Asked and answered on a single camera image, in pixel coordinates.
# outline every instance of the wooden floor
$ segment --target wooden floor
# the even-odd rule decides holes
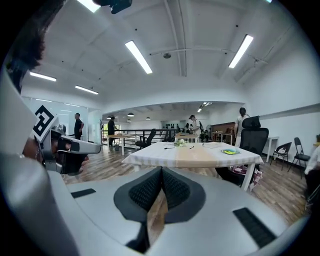
[[[125,156],[122,156],[121,150],[115,151],[114,148],[111,148],[108,153],[107,146],[102,146],[99,154],[89,155],[90,162],[86,165],[85,170],[76,176],[66,175],[65,183],[112,179],[132,173],[133,165],[121,162],[135,150],[125,149],[124,152]],[[287,172],[287,165],[284,165],[281,171],[279,161],[278,163],[273,161],[272,165],[262,164],[260,169],[263,172],[262,179],[250,194],[278,212],[289,225],[305,215],[306,181],[304,177],[301,179],[300,171],[292,167],[290,172]],[[185,170],[205,176],[216,175],[215,168],[185,168]],[[151,244],[164,228],[164,216],[167,211],[167,200],[161,191],[148,213],[148,234]]]

